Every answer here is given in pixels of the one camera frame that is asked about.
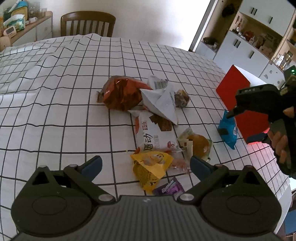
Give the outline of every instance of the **door frame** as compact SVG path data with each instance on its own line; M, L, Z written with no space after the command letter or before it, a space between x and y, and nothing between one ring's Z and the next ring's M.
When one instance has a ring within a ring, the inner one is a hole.
M192 41L192 44L190 45L190 48L189 48L189 51L190 52L195 52L196 48L197 48L197 45L198 43L200 42L200 39L207 27L207 24L209 23L209 20L213 14L213 11L217 5L219 0L210 0L210 3L207 7L207 10L202 18L202 21L200 22L200 25L197 29L197 32L194 36L194 39Z

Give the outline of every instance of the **blue snack package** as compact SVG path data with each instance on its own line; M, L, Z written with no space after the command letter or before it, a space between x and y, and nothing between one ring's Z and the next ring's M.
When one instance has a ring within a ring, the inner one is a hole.
M155 196L173 195L176 200L178 196L184 193L184 189L182 185L178 182L178 180L175 177L173 177L170 183L155 188L152 192Z
M237 142L237 124L235 118L226 118L228 111L224 111L223 118L220 121L218 126L218 132L221 136L222 140L232 149L234 150L234 146Z

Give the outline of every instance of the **brown round bun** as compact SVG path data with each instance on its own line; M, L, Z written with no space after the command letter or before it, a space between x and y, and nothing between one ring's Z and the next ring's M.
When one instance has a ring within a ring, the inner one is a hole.
M209 141L201 135L194 134L188 137L189 141L193 141L193 155L204 157L210 150Z

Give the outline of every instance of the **blue bag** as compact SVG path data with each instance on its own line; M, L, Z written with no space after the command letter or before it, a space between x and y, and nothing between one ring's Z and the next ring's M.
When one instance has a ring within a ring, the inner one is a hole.
M234 150L237 142L237 125L234 117L226 119L227 113L228 111L225 110L224 116L218 126L218 132L222 140Z

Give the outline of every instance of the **barcode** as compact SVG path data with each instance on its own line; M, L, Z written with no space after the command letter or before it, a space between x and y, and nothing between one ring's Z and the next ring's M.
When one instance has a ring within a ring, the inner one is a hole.
M154 81L154 85L155 85L155 89L157 89L157 90L164 89L167 87L168 82L166 80Z

